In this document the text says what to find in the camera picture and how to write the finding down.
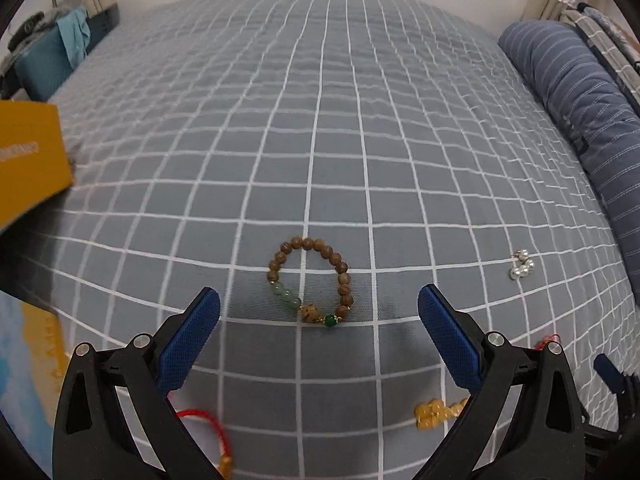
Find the grey checked bed sheet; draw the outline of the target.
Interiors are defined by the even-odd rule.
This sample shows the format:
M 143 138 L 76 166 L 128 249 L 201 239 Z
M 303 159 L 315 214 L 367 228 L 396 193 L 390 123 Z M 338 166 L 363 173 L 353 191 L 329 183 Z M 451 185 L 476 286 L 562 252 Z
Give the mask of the grey checked bed sheet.
M 222 313 L 177 408 L 215 414 L 239 479 L 408 479 L 463 399 L 418 318 L 428 283 L 484 330 L 639 364 L 608 219 L 483 29 L 411 0 L 184 0 L 116 27 L 55 93 L 75 183 L 17 229 L 17 297 L 69 347 Z M 535 269 L 512 281 L 512 255 Z

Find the light blue cloth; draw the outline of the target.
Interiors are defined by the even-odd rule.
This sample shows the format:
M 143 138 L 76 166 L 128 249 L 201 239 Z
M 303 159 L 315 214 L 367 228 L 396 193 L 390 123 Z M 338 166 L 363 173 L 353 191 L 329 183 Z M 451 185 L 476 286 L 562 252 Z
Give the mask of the light blue cloth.
M 87 56 L 91 40 L 91 30 L 87 20 L 87 9 L 84 6 L 78 6 L 56 21 L 71 68 L 77 68 Z

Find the teal suitcase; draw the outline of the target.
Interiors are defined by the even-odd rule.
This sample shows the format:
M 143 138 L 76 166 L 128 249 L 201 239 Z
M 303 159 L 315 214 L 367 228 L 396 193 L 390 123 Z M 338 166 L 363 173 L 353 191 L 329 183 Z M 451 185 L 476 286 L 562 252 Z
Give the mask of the teal suitcase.
M 38 25 L 38 32 L 32 35 L 34 40 L 24 47 L 13 64 L 18 81 L 32 101 L 46 102 L 79 67 L 70 67 L 56 26 L 56 21 L 68 12 L 54 14 L 47 18 L 46 24 Z M 88 18 L 87 22 L 91 30 L 91 40 L 86 58 L 119 24 L 118 4 L 93 18 Z

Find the grey checked folded blanket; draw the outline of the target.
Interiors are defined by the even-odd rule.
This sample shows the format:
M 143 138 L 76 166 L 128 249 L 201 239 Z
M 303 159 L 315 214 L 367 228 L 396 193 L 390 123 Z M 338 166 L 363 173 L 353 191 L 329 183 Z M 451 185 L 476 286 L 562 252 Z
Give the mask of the grey checked folded blanket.
M 608 16 L 579 0 L 560 0 L 561 18 L 572 24 L 616 82 L 639 99 L 639 44 Z

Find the blue yellow cardboard shoebox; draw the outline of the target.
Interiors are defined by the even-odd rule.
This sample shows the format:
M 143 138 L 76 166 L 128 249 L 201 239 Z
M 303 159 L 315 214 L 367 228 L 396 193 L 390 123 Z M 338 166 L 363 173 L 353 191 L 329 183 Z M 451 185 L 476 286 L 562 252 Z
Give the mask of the blue yellow cardboard shoebox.
M 17 221 L 73 183 L 58 109 L 1 103 L 1 463 L 52 476 L 53 427 L 66 367 L 56 315 L 14 292 L 26 245 Z

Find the blue striped pillow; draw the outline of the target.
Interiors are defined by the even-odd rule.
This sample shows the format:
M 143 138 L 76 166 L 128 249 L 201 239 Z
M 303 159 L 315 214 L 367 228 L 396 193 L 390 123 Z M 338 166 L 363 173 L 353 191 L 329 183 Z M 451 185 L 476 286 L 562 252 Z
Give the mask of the blue striped pillow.
M 574 26 L 509 25 L 499 46 L 574 148 L 639 295 L 639 115 Z

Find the white pearl bead cluster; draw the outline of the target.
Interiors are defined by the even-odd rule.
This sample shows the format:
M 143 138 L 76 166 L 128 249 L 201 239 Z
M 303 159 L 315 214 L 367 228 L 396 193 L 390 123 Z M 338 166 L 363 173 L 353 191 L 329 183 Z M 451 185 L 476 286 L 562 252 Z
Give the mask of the white pearl bead cluster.
M 532 274 L 535 269 L 535 263 L 527 249 L 518 249 L 512 255 L 513 266 L 509 270 L 509 278 L 512 281 L 518 281 Z

